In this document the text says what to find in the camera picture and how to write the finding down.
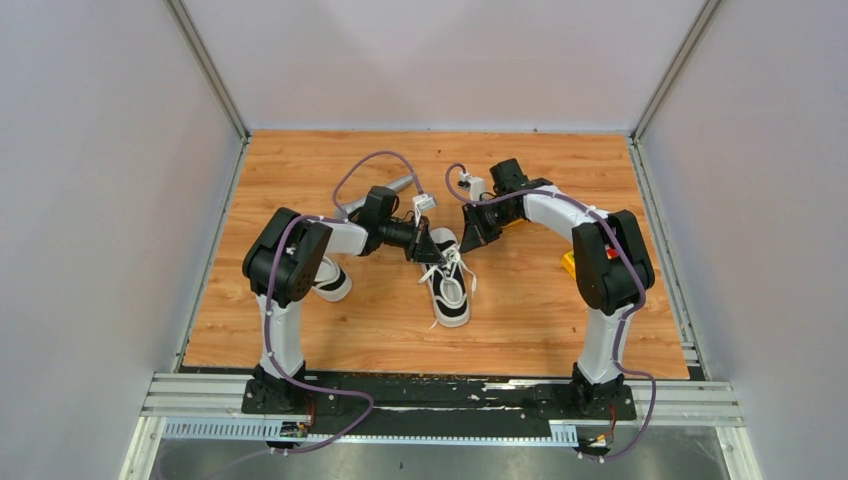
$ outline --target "yellow connector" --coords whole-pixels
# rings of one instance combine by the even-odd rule
[[[611,248],[607,249],[607,258],[615,258],[617,256],[618,254],[615,253],[615,250]],[[560,260],[560,263],[562,263],[562,266],[565,267],[566,270],[568,270],[568,273],[570,273],[571,276],[575,280],[577,280],[577,269],[574,267],[574,250],[563,255],[562,260]]]
[[[563,255],[560,263],[562,263],[562,266],[568,270],[568,273],[577,280],[577,271],[574,269],[574,250]]]

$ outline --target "sneaker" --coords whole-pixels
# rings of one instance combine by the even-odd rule
[[[342,270],[338,263],[327,257],[321,259],[318,274],[312,291],[328,302],[338,302],[343,299],[353,287],[350,275]]]
[[[430,235],[447,263],[441,266],[422,264],[424,276],[418,280],[418,283],[427,282],[430,287],[436,322],[446,327],[460,327],[471,318],[471,305],[465,290],[462,271],[467,270],[472,276],[472,295],[477,290],[477,276],[462,261],[459,243],[452,231],[447,228],[437,228],[430,232]]]

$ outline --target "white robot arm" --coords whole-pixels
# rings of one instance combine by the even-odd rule
[[[322,262],[324,255],[365,256],[385,244],[402,248],[406,259],[416,263],[438,264],[445,261],[430,237],[428,218],[421,216],[415,220],[403,220],[394,217],[398,204],[395,190],[375,186],[347,219],[306,218],[281,208],[259,235],[245,257],[242,271],[250,279],[251,290],[259,303],[263,345],[270,346],[267,352],[276,355],[274,359],[286,375],[302,376],[304,358],[300,317],[303,298],[312,289],[316,275],[328,264],[334,265]],[[274,291],[269,293],[273,260],[280,242],[284,242],[283,251],[274,271]],[[266,312],[269,294],[271,311]],[[270,322],[265,322],[266,314],[270,316]],[[254,377],[260,383],[276,383],[278,390],[284,394],[291,392],[290,386],[282,382],[283,376],[267,352],[254,369]],[[298,402],[293,395],[282,401],[283,408]]]
[[[495,197],[485,200],[481,195],[485,191],[483,179],[465,172],[460,176],[459,186],[470,192],[473,202],[463,206],[465,231],[460,251],[466,253],[491,243],[500,237],[505,225],[518,219],[545,225],[574,246],[578,290],[589,305],[589,319],[583,352],[572,377],[582,397],[578,400],[581,409],[588,412],[603,408],[623,385],[615,359],[622,358],[630,318],[621,331],[617,355],[613,350],[623,314],[640,294],[622,259],[608,257],[610,239],[598,218],[612,227],[648,289],[654,283],[654,272],[636,218],[626,210],[610,213],[564,201],[562,192],[550,181],[529,180],[515,159],[501,162],[490,171]],[[535,193],[522,193],[530,190]]]

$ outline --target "wooden floor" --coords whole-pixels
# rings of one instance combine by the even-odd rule
[[[344,173],[376,150],[395,150],[415,166],[439,207],[427,212],[434,226],[462,235],[460,203],[444,185],[445,168],[463,162],[486,178],[489,167],[516,157],[530,178],[545,177],[588,204],[626,208],[649,236],[624,138],[614,135],[298,132],[254,135],[227,218],[208,286],[188,346],[185,365],[255,365],[261,353],[260,315],[241,274],[245,253],[273,212],[331,215],[330,194]],[[388,156],[370,160],[342,190],[341,200],[405,174]],[[403,192],[400,211],[411,207],[414,188]],[[417,265],[400,249],[383,246],[369,257],[339,257],[353,278],[339,303],[315,295],[305,300],[302,337],[311,369],[416,373],[570,375],[586,330],[586,305],[560,265],[570,245],[540,225],[509,227],[497,242],[463,256],[479,287],[468,324],[433,324]],[[655,268],[659,262],[649,247]],[[635,317],[624,363],[661,378],[688,378],[661,272]]]

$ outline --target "yellow object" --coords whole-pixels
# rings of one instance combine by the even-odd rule
[[[562,263],[562,266],[568,270],[568,273],[577,280],[577,271],[574,269],[574,250],[563,255],[560,262]]]

